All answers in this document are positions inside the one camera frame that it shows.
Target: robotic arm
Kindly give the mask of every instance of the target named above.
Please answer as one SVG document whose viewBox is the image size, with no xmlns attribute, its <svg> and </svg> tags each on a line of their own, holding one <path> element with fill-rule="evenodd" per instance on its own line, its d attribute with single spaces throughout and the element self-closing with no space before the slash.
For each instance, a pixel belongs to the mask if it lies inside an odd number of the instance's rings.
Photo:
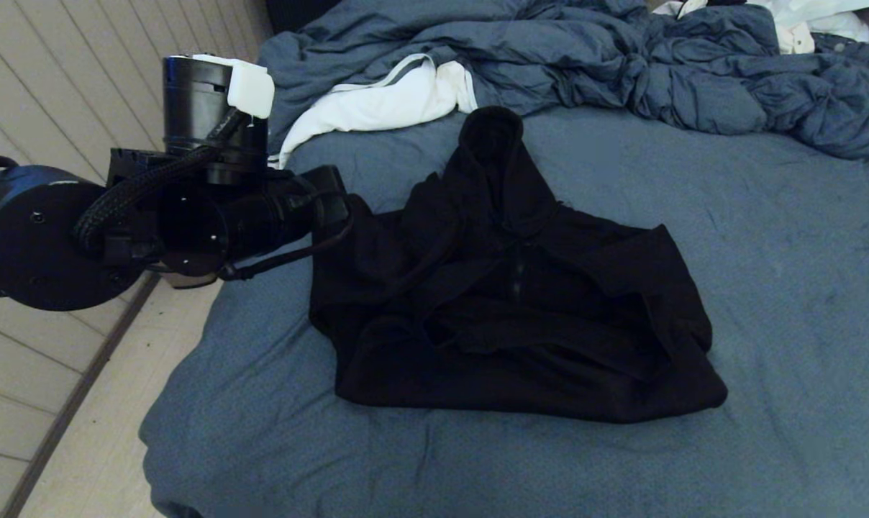
<svg viewBox="0 0 869 518">
<path fill-rule="evenodd" d="M 210 55 L 163 60 L 165 153 L 112 150 L 106 186 L 0 157 L 0 297 L 53 311 L 99 305 L 155 263 L 247 279 L 351 230 L 334 166 L 266 166 L 274 85 L 264 68 Z M 310 233 L 331 236 L 248 266 Z"/>
</svg>

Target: bed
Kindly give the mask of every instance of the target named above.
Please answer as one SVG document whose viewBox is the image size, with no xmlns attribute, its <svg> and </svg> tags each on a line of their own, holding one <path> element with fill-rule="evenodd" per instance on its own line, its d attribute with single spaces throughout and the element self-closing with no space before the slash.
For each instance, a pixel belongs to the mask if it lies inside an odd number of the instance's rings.
<svg viewBox="0 0 869 518">
<path fill-rule="evenodd" d="M 668 226 L 713 325 L 709 360 L 727 402 L 632 425 L 349 403 L 334 394 L 332 345 L 307 318 L 305 260 L 229 283 L 214 302 L 201 344 L 142 426 L 156 508 L 869 516 L 869 156 L 836 158 L 780 132 L 688 131 L 631 109 L 523 111 L 524 143 L 560 200 Z M 414 184 L 443 171 L 465 117 L 330 132 L 288 167 L 336 164 L 376 212 L 401 209 Z"/>
</svg>

